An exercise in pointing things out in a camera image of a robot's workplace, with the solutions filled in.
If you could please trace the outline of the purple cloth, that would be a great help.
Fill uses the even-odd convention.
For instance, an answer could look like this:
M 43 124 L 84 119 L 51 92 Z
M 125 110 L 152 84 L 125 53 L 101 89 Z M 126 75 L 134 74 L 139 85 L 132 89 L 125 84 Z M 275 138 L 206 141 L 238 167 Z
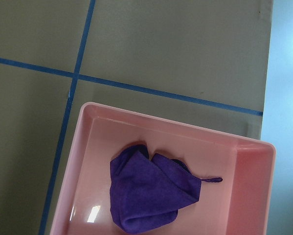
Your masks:
M 147 146 L 131 145 L 110 162 L 110 202 L 113 222 L 129 234 L 140 234 L 173 222 L 178 211 L 200 199 L 201 179 L 179 159 L 159 153 L 149 157 Z

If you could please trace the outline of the pink plastic bin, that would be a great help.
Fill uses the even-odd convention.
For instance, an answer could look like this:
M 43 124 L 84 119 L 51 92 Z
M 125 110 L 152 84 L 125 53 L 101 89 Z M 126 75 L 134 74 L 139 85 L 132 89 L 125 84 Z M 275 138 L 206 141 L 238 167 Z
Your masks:
M 53 235 L 122 235 L 110 212 L 110 163 L 125 148 L 144 144 L 143 165 L 128 170 L 141 177 L 145 197 L 173 198 L 163 186 L 181 179 L 176 165 L 165 175 L 152 160 L 159 153 L 181 160 L 202 179 L 197 203 L 179 210 L 151 235 L 264 235 L 267 231 L 275 162 L 273 145 L 98 103 L 85 103 L 79 113 L 68 163 L 51 226 Z

